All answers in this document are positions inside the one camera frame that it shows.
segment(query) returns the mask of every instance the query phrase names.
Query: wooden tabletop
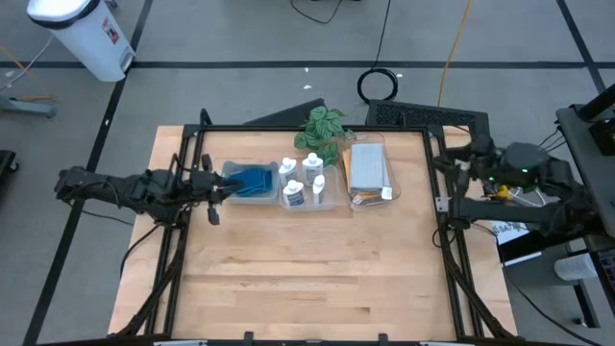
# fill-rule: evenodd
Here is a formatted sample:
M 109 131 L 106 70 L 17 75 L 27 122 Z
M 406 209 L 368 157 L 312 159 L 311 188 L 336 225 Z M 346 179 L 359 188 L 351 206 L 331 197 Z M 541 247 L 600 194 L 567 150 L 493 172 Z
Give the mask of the wooden tabletop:
M 159 127 L 150 168 L 168 167 L 181 133 L 182 127 Z M 469 140 L 457 129 L 446 134 L 449 147 Z M 218 208 L 219 226 L 209 224 L 206 208 L 197 208 L 173 337 L 240 339 L 251 331 L 256 339 L 375 340 L 387 333 L 391 340 L 454 340 L 442 254 L 431 244 L 436 222 L 422 137 L 381 135 L 402 192 L 386 207 L 291 213 L 279 206 L 225 203 Z M 293 148 L 293 137 L 209 132 L 204 153 L 218 172 L 224 161 L 302 159 L 306 153 Z M 473 183 L 470 194 L 479 196 L 480 185 Z M 152 225 L 149 216 L 138 216 L 132 243 Z M 161 235 L 152 235 L 126 262 L 110 333 L 123 328 L 150 293 Z M 477 293 L 516 333 L 495 239 L 479 228 L 465 236 Z M 461 290 L 459 296 L 470 334 Z M 166 297 L 157 331 L 165 308 Z

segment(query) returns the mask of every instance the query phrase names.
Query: white trash can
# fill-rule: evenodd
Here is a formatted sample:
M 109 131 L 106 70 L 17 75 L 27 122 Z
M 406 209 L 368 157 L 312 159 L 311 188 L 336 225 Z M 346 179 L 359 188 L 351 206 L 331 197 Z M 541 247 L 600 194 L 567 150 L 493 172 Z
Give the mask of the white trash can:
M 28 15 L 103 82 L 124 79 L 135 51 L 102 0 L 30 0 Z

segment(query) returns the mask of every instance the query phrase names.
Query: yellow cable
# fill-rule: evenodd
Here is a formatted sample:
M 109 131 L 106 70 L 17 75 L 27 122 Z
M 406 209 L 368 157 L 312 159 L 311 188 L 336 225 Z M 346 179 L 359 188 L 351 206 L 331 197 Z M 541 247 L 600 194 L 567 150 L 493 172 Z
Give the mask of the yellow cable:
M 442 92 L 444 91 L 446 71 L 449 69 L 449 64 L 451 63 L 451 60 L 453 59 L 453 54 L 455 53 L 455 49 L 457 47 L 457 43 L 459 42 L 459 37 L 461 36 L 461 32 L 463 31 L 463 28 L 465 28 L 465 21 L 468 18 L 468 14 L 470 13 L 471 7 L 472 7 L 472 0 L 468 0 L 465 4 L 463 18 L 461 18 L 461 24 L 459 24 L 459 29 L 457 30 L 457 35 L 455 36 L 455 42 L 453 42 L 453 48 L 451 49 L 451 54 L 449 54 L 449 58 L 446 60 L 446 64 L 444 65 L 444 69 L 442 70 L 442 78 L 440 79 L 440 92 L 438 93 L 438 107 L 440 107 L 440 102 L 442 101 Z
M 31 80 L 33 80 L 35 83 L 37 83 L 40 87 L 42 87 L 45 92 L 47 92 L 47 96 L 25 96 L 25 97 L 21 97 L 19 98 L 20 101 L 29 101 L 29 100 L 54 100 L 53 95 L 51 94 L 51 92 L 49 92 L 49 89 L 47 88 L 47 86 L 45 85 L 45 83 L 32 71 L 28 71 L 26 70 L 26 67 L 24 67 L 21 62 L 19 62 L 12 54 L 11 52 L 9 52 L 9 50 L 3 46 L 0 46 L 0 51 L 2 51 L 12 62 L 14 62 L 17 66 L 19 66 L 19 68 L 21 68 L 22 71 L 25 71 L 26 75 L 28 77 L 30 77 Z

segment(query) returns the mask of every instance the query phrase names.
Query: sticker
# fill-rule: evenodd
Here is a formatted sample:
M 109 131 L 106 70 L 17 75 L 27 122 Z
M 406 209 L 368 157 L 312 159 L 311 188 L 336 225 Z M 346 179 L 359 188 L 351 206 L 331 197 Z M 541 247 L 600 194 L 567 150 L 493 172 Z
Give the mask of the sticker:
M 381 198 L 383 200 L 392 200 L 393 199 L 393 188 L 389 186 L 385 186 L 382 188 Z
M 360 195 L 355 196 L 355 198 L 353 198 L 353 204 L 358 206 L 361 204 L 361 202 L 363 202 L 363 199 L 361 198 Z
M 105 20 L 103 21 L 103 30 L 105 31 L 105 33 L 107 33 L 107 36 L 109 36 L 113 44 L 117 43 L 117 41 L 119 40 L 119 34 L 113 28 L 111 22 L 107 17 L 105 17 Z

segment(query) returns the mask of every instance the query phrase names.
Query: white glue bottle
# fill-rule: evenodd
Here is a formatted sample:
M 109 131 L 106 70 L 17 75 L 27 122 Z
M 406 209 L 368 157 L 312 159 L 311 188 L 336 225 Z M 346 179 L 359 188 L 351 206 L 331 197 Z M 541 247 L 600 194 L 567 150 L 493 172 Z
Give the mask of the white glue bottle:
M 283 190 L 284 201 L 289 207 L 301 206 L 304 203 L 304 185 L 291 180 Z
M 280 166 L 280 182 L 282 186 L 288 185 L 291 180 L 297 180 L 297 161 L 290 158 L 282 159 L 282 166 Z
M 323 160 L 319 159 L 316 154 L 309 153 L 309 155 L 307 155 L 307 159 L 303 161 L 303 164 L 306 185 L 311 186 L 314 184 L 314 179 L 323 174 Z
M 314 185 L 311 187 L 312 201 L 314 202 L 314 206 L 323 204 L 323 199 L 325 198 L 325 176 L 319 175 L 314 178 Z

